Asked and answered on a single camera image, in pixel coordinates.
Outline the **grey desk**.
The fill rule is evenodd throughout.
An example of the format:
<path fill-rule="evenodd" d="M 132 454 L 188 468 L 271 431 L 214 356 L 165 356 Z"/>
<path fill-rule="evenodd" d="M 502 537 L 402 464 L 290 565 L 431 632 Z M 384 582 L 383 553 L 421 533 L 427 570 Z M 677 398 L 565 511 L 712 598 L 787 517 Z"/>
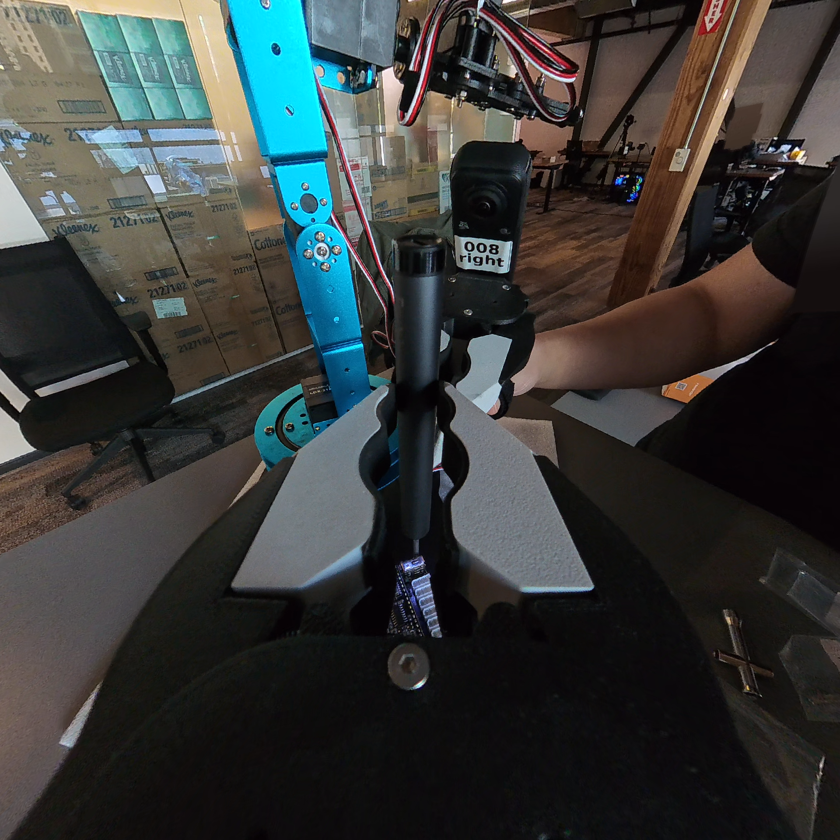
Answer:
<path fill-rule="evenodd" d="M 654 561 L 708 642 L 729 597 L 758 620 L 772 662 L 791 635 L 816 634 L 759 575 L 777 548 L 837 572 L 829 549 L 546 406 L 523 398 L 515 414 L 553 422 L 562 471 Z M 251 443 L 231 445 L 2 555 L 2 837 L 60 766 L 60 735 L 153 586 L 255 467 Z"/>

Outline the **wooden pillar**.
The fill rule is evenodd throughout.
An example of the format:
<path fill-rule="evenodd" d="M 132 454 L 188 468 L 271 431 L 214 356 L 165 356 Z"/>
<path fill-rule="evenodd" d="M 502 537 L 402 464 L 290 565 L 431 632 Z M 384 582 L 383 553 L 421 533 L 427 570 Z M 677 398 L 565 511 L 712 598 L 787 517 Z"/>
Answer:
<path fill-rule="evenodd" d="M 695 28 L 626 238 L 607 306 L 646 296 L 658 283 L 691 197 L 752 52 L 770 1 L 733 1 L 719 30 Z M 678 148 L 686 168 L 670 172 Z"/>

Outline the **light grey table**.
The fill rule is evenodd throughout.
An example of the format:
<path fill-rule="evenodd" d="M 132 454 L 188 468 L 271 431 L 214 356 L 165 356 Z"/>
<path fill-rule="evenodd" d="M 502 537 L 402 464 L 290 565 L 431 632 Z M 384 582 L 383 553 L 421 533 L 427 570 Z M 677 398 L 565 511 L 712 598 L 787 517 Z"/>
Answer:
<path fill-rule="evenodd" d="M 612 390 L 599 400 L 568 392 L 552 407 L 628 445 L 635 445 L 687 404 L 661 395 L 659 386 Z"/>

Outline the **black electric screwdriver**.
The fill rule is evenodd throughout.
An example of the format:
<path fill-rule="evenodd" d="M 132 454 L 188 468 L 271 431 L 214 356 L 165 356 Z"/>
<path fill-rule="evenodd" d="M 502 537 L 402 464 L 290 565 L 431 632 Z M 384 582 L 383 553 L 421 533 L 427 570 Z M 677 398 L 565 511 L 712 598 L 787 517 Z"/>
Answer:
<path fill-rule="evenodd" d="M 405 536 L 419 553 L 431 520 L 446 247 L 438 236 L 394 243 L 395 399 Z"/>

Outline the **small clear plastic bag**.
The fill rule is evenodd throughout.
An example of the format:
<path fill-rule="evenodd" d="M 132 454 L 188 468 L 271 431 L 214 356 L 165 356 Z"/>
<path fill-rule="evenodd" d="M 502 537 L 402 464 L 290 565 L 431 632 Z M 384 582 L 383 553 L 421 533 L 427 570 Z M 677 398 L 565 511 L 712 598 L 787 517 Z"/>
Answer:
<path fill-rule="evenodd" d="M 839 722 L 839 641 L 794 635 L 780 660 L 809 721 Z"/>
<path fill-rule="evenodd" d="M 776 549 L 760 582 L 839 637 L 839 586 L 785 549 Z"/>

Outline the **black office chair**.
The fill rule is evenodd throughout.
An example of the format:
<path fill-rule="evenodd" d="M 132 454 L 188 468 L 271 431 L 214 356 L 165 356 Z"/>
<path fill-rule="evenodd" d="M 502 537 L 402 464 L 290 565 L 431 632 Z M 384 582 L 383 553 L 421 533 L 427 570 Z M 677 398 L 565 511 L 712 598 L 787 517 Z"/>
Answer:
<path fill-rule="evenodd" d="M 28 401 L 2 409 L 35 449 L 57 453 L 105 442 L 62 491 L 80 510 L 75 489 L 124 448 L 148 481 L 154 474 L 145 438 L 207 435 L 212 427 L 153 427 L 171 413 L 175 387 L 144 312 L 121 317 L 65 238 L 3 248 L 1 368 Z"/>

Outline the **person's right hand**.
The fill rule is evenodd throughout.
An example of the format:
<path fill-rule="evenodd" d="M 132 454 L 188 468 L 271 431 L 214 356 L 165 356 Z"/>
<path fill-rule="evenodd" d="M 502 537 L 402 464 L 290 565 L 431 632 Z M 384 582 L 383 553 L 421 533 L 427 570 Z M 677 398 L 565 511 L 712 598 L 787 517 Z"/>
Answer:
<path fill-rule="evenodd" d="M 528 362 L 500 388 L 492 417 L 503 417 L 514 396 L 534 388 L 570 390 L 574 385 L 574 354 L 571 329 L 555 329 L 535 336 Z"/>

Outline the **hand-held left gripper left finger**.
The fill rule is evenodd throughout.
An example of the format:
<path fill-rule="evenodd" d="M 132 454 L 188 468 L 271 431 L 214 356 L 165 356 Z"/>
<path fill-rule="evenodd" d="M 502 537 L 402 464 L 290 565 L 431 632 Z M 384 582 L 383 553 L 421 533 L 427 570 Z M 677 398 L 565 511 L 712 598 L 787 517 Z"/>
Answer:
<path fill-rule="evenodd" d="M 284 459 L 274 501 L 232 590 L 304 606 L 329 605 L 360 634 L 385 634 L 396 583 L 396 489 L 391 466 L 395 391 L 378 388 Z"/>

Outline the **white foam sheet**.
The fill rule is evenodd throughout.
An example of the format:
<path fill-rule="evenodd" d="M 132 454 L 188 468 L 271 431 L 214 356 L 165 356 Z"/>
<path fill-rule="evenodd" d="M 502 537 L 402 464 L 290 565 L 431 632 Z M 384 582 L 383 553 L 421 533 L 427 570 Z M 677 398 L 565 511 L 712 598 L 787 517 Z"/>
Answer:
<path fill-rule="evenodd" d="M 504 416 L 497 420 L 497 424 L 526 445 L 533 454 L 548 458 L 555 466 L 559 464 L 551 421 Z M 62 733 L 59 739 L 60 747 L 71 749 L 75 745 L 87 722 L 101 686 L 101 682 L 95 686 L 68 728 Z"/>

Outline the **stack of cardboard boxes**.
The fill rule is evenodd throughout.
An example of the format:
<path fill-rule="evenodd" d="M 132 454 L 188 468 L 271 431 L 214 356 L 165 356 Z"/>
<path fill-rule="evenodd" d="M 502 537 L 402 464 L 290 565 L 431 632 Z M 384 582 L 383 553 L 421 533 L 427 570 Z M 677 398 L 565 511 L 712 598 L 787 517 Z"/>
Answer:
<path fill-rule="evenodd" d="M 176 392 L 312 340 L 219 2 L 2 2 L 2 166 Z"/>

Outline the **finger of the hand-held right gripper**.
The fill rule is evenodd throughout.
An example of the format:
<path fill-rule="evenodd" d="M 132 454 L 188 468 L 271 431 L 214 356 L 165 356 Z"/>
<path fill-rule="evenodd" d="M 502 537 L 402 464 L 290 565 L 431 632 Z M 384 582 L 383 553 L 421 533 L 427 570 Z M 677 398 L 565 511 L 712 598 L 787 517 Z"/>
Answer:
<path fill-rule="evenodd" d="M 494 410 L 499 401 L 510 347 L 510 338 L 496 334 L 474 338 L 467 345 L 469 369 L 455 389 L 485 413 Z"/>
<path fill-rule="evenodd" d="M 460 382 L 468 373 L 468 340 L 441 333 L 446 337 L 446 347 L 438 353 L 438 379 L 442 382 Z"/>

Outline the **large clear zip bag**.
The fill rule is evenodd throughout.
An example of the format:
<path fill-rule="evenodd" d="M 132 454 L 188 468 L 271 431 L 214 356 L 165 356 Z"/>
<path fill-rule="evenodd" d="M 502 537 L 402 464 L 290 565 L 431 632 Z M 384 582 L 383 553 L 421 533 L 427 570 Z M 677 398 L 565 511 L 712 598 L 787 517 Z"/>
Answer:
<path fill-rule="evenodd" d="M 825 755 L 760 708 L 754 699 L 729 685 L 722 691 L 738 735 L 765 787 L 797 836 L 811 839 Z"/>

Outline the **black circuit board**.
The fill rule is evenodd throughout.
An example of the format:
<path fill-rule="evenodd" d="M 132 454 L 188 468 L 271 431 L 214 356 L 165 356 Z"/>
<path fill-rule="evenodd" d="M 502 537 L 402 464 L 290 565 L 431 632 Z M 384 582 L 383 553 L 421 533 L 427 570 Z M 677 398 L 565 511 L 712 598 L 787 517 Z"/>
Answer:
<path fill-rule="evenodd" d="M 389 635 L 443 636 L 430 576 L 419 554 L 396 566 L 395 595 L 386 630 Z"/>

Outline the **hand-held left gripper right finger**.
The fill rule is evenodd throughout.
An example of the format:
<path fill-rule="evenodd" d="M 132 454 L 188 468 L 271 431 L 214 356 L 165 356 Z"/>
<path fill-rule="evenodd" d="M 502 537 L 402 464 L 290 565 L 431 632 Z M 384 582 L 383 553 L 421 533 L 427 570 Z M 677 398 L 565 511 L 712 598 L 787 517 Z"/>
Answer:
<path fill-rule="evenodd" d="M 452 385 L 440 390 L 443 468 L 453 489 L 444 534 L 454 569 L 444 580 L 482 617 L 498 603 L 593 593 L 531 450 Z"/>

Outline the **orange white cardboard box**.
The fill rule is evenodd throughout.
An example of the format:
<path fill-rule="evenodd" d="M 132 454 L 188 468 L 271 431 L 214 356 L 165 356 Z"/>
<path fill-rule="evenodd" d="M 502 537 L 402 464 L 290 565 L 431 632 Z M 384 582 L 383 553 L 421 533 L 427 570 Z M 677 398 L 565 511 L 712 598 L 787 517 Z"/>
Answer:
<path fill-rule="evenodd" d="M 672 401 L 686 404 L 714 381 L 709 376 L 694 374 L 682 380 L 664 385 L 661 388 L 661 395 Z"/>

